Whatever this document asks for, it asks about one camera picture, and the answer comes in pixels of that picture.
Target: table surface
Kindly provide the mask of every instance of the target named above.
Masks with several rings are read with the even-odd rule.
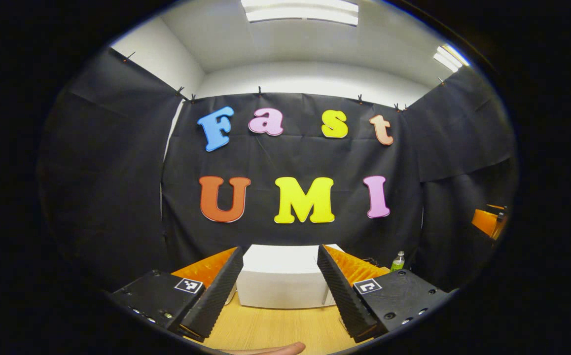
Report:
[[[213,349],[247,350],[294,342],[306,345],[302,355],[326,355],[356,345],[340,323],[340,313],[335,305],[301,310],[246,307],[240,304],[237,293],[222,308],[211,336],[202,345]]]

